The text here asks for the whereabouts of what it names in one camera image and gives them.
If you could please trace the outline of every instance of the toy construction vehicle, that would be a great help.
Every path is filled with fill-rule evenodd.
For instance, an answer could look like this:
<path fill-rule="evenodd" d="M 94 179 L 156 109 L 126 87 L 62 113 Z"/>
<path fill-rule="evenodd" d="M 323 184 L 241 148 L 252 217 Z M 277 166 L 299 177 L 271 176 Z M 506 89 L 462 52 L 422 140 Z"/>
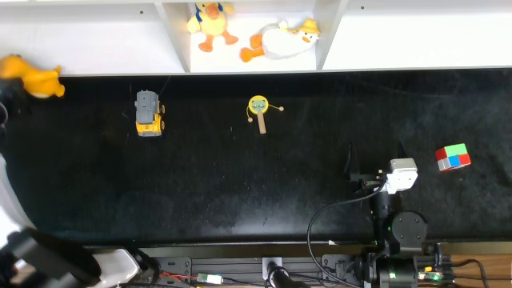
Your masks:
<path fill-rule="evenodd" d="M 153 137 L 162 135 L 166 124 L 163 121 L 163 115 L 166 108 L 160 104 L 158 94 L 151 91 L 140 91 L 137 93 L 135 101 L 135 125 L 138 136 Z"/>

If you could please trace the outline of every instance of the brown wooden surface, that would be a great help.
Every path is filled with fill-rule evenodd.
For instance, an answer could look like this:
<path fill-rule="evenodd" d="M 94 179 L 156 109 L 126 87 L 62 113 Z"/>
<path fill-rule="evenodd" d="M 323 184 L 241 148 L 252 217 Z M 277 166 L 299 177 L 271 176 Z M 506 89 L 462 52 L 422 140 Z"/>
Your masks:
<path fill-rule="evenodd" d="M 510 278 L 512 275 L 512 254 L 505 255 L 455 255 L 452 256 L 452 262 L 458 263 L 467 259 L 477 259 L 486 270 L 488 278 Z M 471 276 L 480 278 L 480 269 L 475 263 L 470 263 L 464 267 L 454 268 L 457 276 Z M 482 280 L 456 279 L 455 283 L 465 287 L 484 287 Z M 510 288 L 511 281 L 487 281 L 490 288 Z"/>

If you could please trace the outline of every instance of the rubik's cube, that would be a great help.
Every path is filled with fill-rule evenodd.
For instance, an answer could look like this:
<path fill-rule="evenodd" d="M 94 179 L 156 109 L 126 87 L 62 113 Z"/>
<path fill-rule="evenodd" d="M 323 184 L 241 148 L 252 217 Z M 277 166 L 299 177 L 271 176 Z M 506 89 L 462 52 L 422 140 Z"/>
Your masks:
<path fill-rule="evenodd" d="M 465 144 L 446 146 L 435 151 L 440 171 L 462 168 L 471 164 Z"/>

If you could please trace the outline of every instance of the black table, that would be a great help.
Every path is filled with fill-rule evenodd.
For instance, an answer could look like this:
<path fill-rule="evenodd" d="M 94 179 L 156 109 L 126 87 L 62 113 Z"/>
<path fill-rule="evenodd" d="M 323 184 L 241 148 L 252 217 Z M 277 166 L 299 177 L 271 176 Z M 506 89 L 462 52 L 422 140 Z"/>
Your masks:
<path fill-rule="evenodd" d="M 429 240 L 512 236 L 512 70 L 64 78 L 66 96 L 32 101 L 7 125 L 10 182 L 42 231 L 81 242 L 304 241 L 322 206 L 354 198 L 343 170 L 388 167 L 398 141 L 418 165 L 408 210 Z M 134 98 L 159 93 L 168 131 L 140 138 Z M 284 112 L 267 134 L 245 108 Z M 472 164 L 440 173 L 434 152 L 465 143 Z M 369 242 L 368 203 L 323 215 L 314 239 Z"/>

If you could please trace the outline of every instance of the duck's yellow hat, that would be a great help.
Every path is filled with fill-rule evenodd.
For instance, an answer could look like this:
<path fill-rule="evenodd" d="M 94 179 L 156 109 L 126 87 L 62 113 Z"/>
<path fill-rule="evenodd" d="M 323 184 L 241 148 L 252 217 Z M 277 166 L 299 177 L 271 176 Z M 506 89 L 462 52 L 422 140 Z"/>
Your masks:
<path fill-rule="evenodd" d="M 302 27 L 298 29 L 306 33 L 320 34 L 320 30 L 317 28 L 317 22 L 311 18 L 306 19 Z"/>

